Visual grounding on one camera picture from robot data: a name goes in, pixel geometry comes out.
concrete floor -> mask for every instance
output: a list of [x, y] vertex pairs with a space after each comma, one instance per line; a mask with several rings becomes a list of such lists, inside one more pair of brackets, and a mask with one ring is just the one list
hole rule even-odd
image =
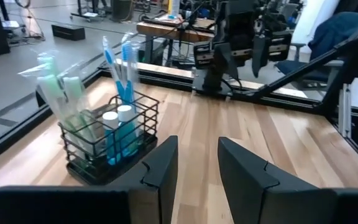
[[[115, 44], [121, 40], [125, 32], [136, 30], [135, 22], [138, 13], [134, 15], [133, 23], [125, 24], [114, 23], [109, 19], [95, 20], [90, 23], [80, 17], [70, 20], [70, 13], [77, 11], [76, 2], [77, 0], [32, 0], [30, 11], [44, 33], [45, 41], [13, 47], [11, 53], [0, 55], [0, 135], [37, 110], [34, 99], [35, 84], [17, 75], [21, 71], [37, 66], [37, 54], [53, 49], [58, 50], [56, 54], [58, 67], [64, 70], [74, 63], [82, 60], [88, 61], [100, 54], [102, 36], [106, 35]], [[25, 23], [32, 32], [40, 32], [36, 21], [26, 18], [28, 15], [26, 10], [9, 3], [6, 7], [11, 20]], [[85, 27], [86, 39], [74, 42], [54, 37], [51, 25], [59, 22]], [[144, 36], [140, 35], [136, 39], [144, 40]], [[308, 56], [302, 55], [302, 57], [306, 60]], [[102, 57], [97, 58], [81, 72], [81, 76], [89, 75], [102, 62]], [[281, 76], [275, 71], [273, 64], [263, 68], [258, 79], [254, 78], [250, 66], [241, 68], [240, 74], [241, 79], [258, 83], [270, 83]], [[353, 84], [353, 93], [352, 103], [358, 106], [358, 80]], [[315, 91], [309, 91], [306, 94], [310, 98], [321, 98], [321, 95]]]

wooden tabletop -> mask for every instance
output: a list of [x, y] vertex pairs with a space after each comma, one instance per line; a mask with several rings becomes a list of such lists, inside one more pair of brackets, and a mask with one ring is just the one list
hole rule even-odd
[[[158, 18], [160, 21], [169, 22], [172, 24], [179, 24], [179, 19], [168, 19], [168, 15], [164, 15]], [[210, 19], [197, 19], [195, 27], [207, 27], [212, 24], [214, 21]], [[148, 24], [146, 22], [140, 22], [136, 25], [138, 33], [151, 36], [164, 36], [165, 38], [178, 40], [180, 32], [176, 29], [171, 32], [172, 27], [161, 26], [155, 24]], [[214, 37], [213, 34], [205, 32], [195, 32], [193, 30], [186, 30], [186, 33], [183, 34], [182, 40], [186, 42], [199, 42], [199, 41], [208, 41]]]
[[[180, 70], [166, 72], [180, 75]], [[140, 85], [139, 90], [160, 101], [158, 141], [171, 135], [179, 138], [172, 223], [232, 223], [219, 175], [220, 136], [315, 186], [358, 187], [358, 155], [324, 117], [192, 97], [157, 86]], [[100, 78], [87, 91], [93, 108], [116, 94], [110, 78]], [[65, 169], [62, 147], [57, 120], [51, 116], [0, 155], [0, 186], [79, 185]]]

blue jacket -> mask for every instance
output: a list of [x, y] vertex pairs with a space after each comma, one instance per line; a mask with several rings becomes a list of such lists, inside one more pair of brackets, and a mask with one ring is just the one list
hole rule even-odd
[[358, 28], [358, 13], [340, 12], [322, 24], [308, 44], [311, 49], [310, 60], [333, 49], [335, 45], [349, 38]]

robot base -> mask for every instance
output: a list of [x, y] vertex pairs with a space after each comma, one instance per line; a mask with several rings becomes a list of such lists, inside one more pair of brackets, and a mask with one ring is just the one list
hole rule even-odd
[[232, 90], [221, 81], [221, 78], [217, 80], [216, 85], [209, 85], [211, 88], [206, 87], [206, 74], [207, 70], [197, 70], [195, 72], [193, 80], [192, 94], [199, 93], [202, 95], [208, 95], [216, 98], [230, 99], [232, 97]]

wire toothbrush holder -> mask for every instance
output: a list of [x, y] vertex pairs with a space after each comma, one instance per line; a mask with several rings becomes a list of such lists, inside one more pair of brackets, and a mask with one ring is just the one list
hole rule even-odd
[[[149, 96], [135, 92], [133, 102], [125, 102], [119, 95], [112, 97], [108, 104], [94, 110], [81, 112], [88, 122], [74, 130], [68, 129], [59, 123], [62, 131], [61, 138], [64, 142], [64, 150], [67, 154], [68, 172], [78, 181], [87, 185], [106, 185], [118, 178], [138, 163], [157, 145], [157, 115], [159, 102]], [[132, 132], [136, 138], [131, 142], [123, 141], [130, 133], [119, 136], [122, 125], [106, 134], [106, 128], [111, 127], [103, 123], [102, 115], [108, 111], [115, 111], [121, 105], [131, 105], [135, 108], [136, 114], [129, 122], [135, 123]], [[82, 135], [84, 130], [91, 129], [96, 135], [95, 141], [89, 141]], [[114, 136], [114, 144], [107, 145], [107, 138]], [[131, 145], [135, 148], [135, 154], [124, 155], [123, 149]], [[114, 165], [109, 163], [108, 150], [114, 150]]]

